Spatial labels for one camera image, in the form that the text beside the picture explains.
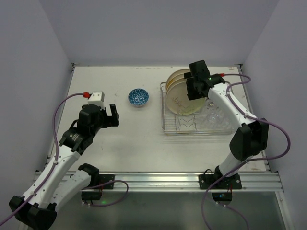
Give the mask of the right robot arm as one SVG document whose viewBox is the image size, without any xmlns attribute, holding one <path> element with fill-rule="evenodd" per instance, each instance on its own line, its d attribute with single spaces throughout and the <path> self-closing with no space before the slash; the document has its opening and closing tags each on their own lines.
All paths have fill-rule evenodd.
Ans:
<svg viewBox="0 0 307 230">
<path fill-rule="evenodd" d="M 205 61 L 189 65 L 190 72 L 184 75 L 189 100 L 208 98 L 228 116 L 235 130 L 230 141 L 230 153 L 214 172 L 204 175 L 204 182 L 218 183 L 237 174 L 244 163 L 267 147 L 269 126 L 266 120 L 254 116 L 231 91 L 224 74 L 211 74 Z"/>
</svg>

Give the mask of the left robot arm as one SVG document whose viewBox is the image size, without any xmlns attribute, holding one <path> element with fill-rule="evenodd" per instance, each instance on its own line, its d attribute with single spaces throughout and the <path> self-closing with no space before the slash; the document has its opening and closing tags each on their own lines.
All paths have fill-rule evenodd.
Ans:
<svg viewBox="0 0 307 230">
<path fill-rule="evenodd" d="M 57 211 L 79 190 L 98 186 L 99 169 L 84 163 L 76 173 L 61 184 L 70 167 L 93 143 L 102 128 L 119 126 L 115 104 L 110 104 L 111 115 L 95 104 L 82 106 L 79 118 L 71 124 L 57 147 L 53 159 L 33 185 L 22 196 L 13 196 L 9 206 L 16 219 L 34 230 L 48 230 L 57 217 Z"/>
</svg>

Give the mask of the cream plate front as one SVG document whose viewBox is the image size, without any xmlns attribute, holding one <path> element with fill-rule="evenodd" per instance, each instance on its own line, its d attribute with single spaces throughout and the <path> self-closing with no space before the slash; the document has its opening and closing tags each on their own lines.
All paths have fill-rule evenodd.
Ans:
<svg viewBox="0 0 307 230">
<path fill-rule="evenodd" d="M 168 109 L 177 115 L 190 115 L 205 105 L 206 98 L 189 100 L 185 79 L 172 83 L 166 90 L 165 103 Z"/>
</svg>

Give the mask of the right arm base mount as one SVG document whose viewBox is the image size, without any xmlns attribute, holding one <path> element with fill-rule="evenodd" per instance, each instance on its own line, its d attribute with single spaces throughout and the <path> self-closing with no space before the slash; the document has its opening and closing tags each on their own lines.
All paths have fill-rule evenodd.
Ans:
<svg viewBox="0 0 307 230">
<path fill-rule="evenodd" d="M 218 168 L 214 172 L 207 169 L 204 173 L 198 175 L 199 187 L 201 190 L 206 190 L 213 184 L 210 188 L 210 190 L 214 190 L 212 192 L 213 200 L 218 203 L 229 204 L 233 199 L 233 191 L 243 188 L 241 178 L 238 173 L 221 178 L 222 174 Z"/>
</svg>

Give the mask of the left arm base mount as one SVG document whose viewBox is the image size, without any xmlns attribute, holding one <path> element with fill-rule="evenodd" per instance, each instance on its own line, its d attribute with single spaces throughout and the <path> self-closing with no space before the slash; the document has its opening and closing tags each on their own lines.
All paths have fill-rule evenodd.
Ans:
<svg viewBox="0 0 307 230">
<path fill-rule="evenodd" d="M 90 184 L 87 185 L 86 188 L 87 187 L 93 187 L 93 186 L 96 186 L 96 185 L 105 184 L 107 182 L 113 181 L 114 179 L 115 179 L 114 174 L 99 174 L 99 177 L 94 182 L 90 182 Z M 102 197 L 103 189 L 112 190 L 113 187 L 114 187 L 113 184 L 107 184 L 107 185 L 104 185 L 104 186 L 94 188 L 93 192 L 86 192 L 86 191 L 82 190 L 81 199 L 84 202 L 86 201 L 86 202 L 91 202 L 91 203 L 93 201 L 98 201 Z"/>
</svg>

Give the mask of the blue patterned bowl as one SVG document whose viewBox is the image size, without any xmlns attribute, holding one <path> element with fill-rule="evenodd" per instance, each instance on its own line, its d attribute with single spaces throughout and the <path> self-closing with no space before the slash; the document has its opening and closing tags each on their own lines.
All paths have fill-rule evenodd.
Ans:
<svg viewBox="0 0 307 230">
<path fill-rule="evenodd" d="M 142 107 L 147 104 L 149 94 L 145 89 L 133 89 L 128 94 L 128 101 L 135 107 Z"/>
</svg>

